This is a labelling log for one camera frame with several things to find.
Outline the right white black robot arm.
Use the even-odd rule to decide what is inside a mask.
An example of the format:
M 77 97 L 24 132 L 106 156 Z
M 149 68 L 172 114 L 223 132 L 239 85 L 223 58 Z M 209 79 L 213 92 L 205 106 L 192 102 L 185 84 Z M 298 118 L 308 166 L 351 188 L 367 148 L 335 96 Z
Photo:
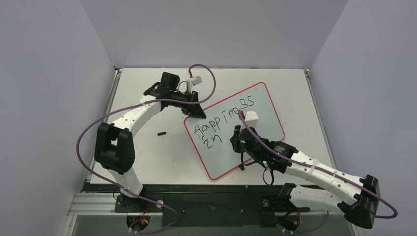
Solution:
M 342 214 L 358 227 L 373 228 L 381 201 L 376 177 L 358 177 L 340 172 L 292 145 L 261 138 L 253 127 L 235 126 L 230 142 L 234 152 L 248 154 L 254 164 L 259 164 L 271 174 L 277 171 L 318 186 L 314 189 L 293 183 L 284 184 L 277 197 L 282 209 L 326 210 Z

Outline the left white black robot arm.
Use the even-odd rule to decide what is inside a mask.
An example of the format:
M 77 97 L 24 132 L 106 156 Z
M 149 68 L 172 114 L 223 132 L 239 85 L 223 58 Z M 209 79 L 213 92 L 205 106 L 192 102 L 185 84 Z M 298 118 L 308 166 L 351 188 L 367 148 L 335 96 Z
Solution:
M 133 211 L 143 211 L 150 205 L 142 194 L 145 188 L 133 169 L 134 136 L 147 121 L 168 106 L 180 108 L 187 116 L 205 119 L 207 116 L 198 104 L 198 92 L 192 89 L 201 82 L 201 77 L 191 76 L 185 81 L 186 91 L 181 92 L 178 89 L 179 76 L 163 72 L 161 80 L 144 92 L 139 100 L 140 107 L 130 109 L 112 123 L 99 125 L 94 159 L 121 185 L 122 206 Z

